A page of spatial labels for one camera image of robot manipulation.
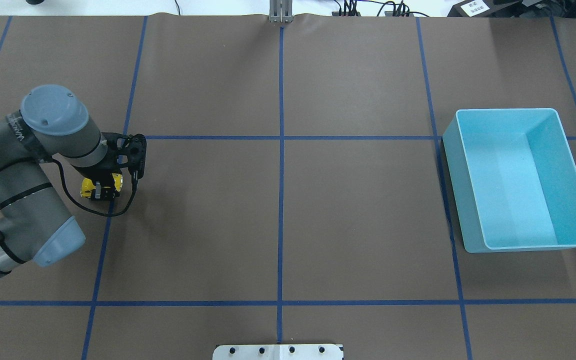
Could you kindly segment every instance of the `qr code label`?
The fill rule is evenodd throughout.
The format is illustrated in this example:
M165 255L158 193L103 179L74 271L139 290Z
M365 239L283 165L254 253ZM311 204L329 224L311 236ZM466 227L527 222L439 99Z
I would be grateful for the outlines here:
M468 14L468 16L475 16L477 14L481 14L487 10L490 10L490 7L486 5L486 2L483 0L474 0L467 4L461 5L463 11Z

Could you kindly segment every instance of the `light blue plastic container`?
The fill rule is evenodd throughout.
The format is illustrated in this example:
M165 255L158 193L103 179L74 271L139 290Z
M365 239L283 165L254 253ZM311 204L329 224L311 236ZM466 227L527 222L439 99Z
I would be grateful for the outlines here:
M557 111L459 110L443 144L469 253L576 248L576 166Z

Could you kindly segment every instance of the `white bracket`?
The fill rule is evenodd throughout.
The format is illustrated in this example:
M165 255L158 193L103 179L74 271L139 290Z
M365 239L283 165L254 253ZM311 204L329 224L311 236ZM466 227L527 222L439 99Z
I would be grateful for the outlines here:
M221 345L212 360L344 360L337 344Z
M271 23L293 22L293 0L270 0Z

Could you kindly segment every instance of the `white background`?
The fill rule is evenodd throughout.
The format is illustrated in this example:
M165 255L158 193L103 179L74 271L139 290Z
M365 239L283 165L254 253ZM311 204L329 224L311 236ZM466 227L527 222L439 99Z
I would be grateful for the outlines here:
M183 15L246 15L268 14L269 0L178 0ZM409 0L412 11L429 16L445 17L459 0ZM361 16L375 16L381 5L359 2ZM293 14L318 14L330 16L338 10L333 0L293 0ZM39 5L29 5L25 0L0 0L0 15L16 16L135 16L159 12L176 14L174 0L45 0Z

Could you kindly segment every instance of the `robotic arm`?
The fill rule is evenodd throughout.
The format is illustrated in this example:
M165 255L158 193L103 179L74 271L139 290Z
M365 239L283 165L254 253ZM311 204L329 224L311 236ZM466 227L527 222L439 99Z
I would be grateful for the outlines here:
M76 202L64 169L52 158L56 153L85 177L81 194L91 200L119 196L121 169L127 168L132 193L126 208L103 214ZM42 85L26 95L20 111L0 121L0 278L29 260L54 264L84 244L80 226L39 166L46 162L59 166L62 186L78 207L117 216L128 209L144 176L146 138L100 132L84 104L62 86Z

